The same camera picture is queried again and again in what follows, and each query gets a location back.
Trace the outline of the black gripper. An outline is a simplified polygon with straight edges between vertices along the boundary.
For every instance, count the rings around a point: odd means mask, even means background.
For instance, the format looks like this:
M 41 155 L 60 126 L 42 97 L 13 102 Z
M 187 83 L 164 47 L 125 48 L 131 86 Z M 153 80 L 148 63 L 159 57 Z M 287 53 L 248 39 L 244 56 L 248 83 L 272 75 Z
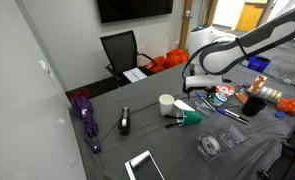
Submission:
M 183 86 L 183 93 L 187 95 L 187 99 L 190 99 L 190 93 L 194 90 L 203 90 L 207 93 L 207 95 L 216 92 L 216 87 L 217 86 L 211 86 L 211 87 L 206 87 L 206 86 L 197 86 L 197 87 L 185 87 Z

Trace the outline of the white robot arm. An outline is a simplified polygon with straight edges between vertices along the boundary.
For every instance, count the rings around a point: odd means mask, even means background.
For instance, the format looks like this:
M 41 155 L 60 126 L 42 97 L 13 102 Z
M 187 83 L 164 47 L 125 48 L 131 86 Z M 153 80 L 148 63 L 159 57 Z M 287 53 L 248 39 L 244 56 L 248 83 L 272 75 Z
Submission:
M 295 0 L 270 21 L 241 35 L 213 26 L 198 26 L 189 34 L 189 59 L 182 70 L 183 92 L 218 86 L 238 63 L 295 38 Z

